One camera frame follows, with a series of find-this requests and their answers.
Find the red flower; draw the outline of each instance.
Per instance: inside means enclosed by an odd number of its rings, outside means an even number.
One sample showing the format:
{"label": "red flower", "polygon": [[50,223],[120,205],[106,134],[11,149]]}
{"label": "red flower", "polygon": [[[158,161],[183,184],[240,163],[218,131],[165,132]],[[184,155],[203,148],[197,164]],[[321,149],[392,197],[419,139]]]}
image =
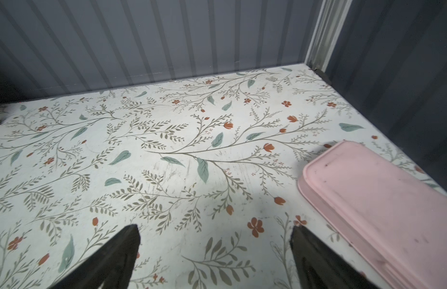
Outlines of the red flower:
{"label": "red flower", "polygon": [[295,226],[301,226],[301,225],[307,225],[307,221],[306,220],[301,220],[301,216],[296,216],[297,220],[294,220],[294,225]]}
{"label": "red flower", "polygon": [[231,205],[228,205],[226,208],[227,213],[231,216],[231,214],[235,211]]}
{"label": "red flower", "polygon": [[47,255],[45,255],[44,257],[42,257],[40,260],[39,260],[39,263],[37,263],[37,264],[39,264],[39,266],[41,266],[43,263],[45,263],[46,261],[47,261],[47,259],[50,257],[50,254],[49,253],[47,253]]}
{"label": "red flower", "polygon": [[273,200],[275,201],[275,204],[283,206],[283,204],[286,202],[282,197],[276,197],[273,198]]}
{"label": "red flower", "polygon": [[55,158],[49,158],[44,165],[50,165],[51,162],[53,162],[55,160]]}
{"label": "red flower", "polygon": [[13,241],[8,244],[7,250],[16,250],[18,248],[18,243],[23,240],[23,237],[16,237]]}
{"label": "red flower", "polygon": [[248,228],[252,229],[253,236],[258,238],[259,233],[264,232],[264,228],[262,228],[262,220],[257,220],[256,218],[252,218],[251,222],[248,222]]}
{"label": "red flower", "polygon": [[271,143],[266,143],[266,144],[264,145],[264,149],[265,149],[267,152],[271,153],[272,150],[275,149],[275,147],[274,147]]}

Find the pink tray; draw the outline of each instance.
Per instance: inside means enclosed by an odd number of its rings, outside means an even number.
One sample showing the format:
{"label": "pink tray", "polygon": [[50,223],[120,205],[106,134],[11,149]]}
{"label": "pink tray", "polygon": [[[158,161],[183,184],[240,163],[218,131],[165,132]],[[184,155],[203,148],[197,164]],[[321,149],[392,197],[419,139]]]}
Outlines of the pink tray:
{"label": "pink tray", "polygon": [[301,193],[394,288],[447,288],[447,197],[356,142],[313,160]]}

